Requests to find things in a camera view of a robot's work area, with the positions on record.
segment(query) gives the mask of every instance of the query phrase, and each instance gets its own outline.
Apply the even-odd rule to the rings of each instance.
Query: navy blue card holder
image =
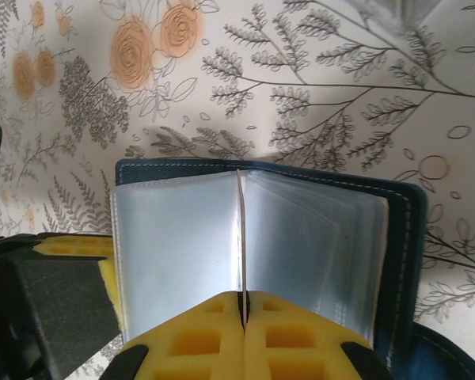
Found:
[[[387,199],[387,249],[374,325],[374,349],[396,379],[475,380],[475,361],[438,333],[413,322],[427,200],[415,185],[327,173],[262,161],[191,158],[125,159],[116,184],[258,169]]]

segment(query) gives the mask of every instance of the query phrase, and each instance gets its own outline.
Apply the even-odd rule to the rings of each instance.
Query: floral wallpaper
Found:
[[[475,0],[403,36],[337,0],[0,0],[0,125],[0,235],[110,233],[125,157],[418,184],[416,320],[475,357]]]

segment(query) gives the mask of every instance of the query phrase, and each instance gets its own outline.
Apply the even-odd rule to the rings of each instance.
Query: card holder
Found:
[[[412,321],[427,207],[425,194],[415,185],[261,161],[190,158],[121,160],[116,165],[116,183],[194,177],[236,169],[259,169],[386,198],[389,225],[374,324],[374,349],[397,378],[475,379],[475,362],[465,352],[436,332]]]

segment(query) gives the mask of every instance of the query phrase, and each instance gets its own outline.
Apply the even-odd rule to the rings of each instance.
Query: blue leather cover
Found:
[[[465,352],[412,320],[427,208],[424,192],[415,185],[261,161],[191,158],[121,160],[116,164],[116,183],[192,177],[236,169],[262,169],[387,198],[389,229],[374,327],[374,349],[398,380],[475,379],[475,362]]]

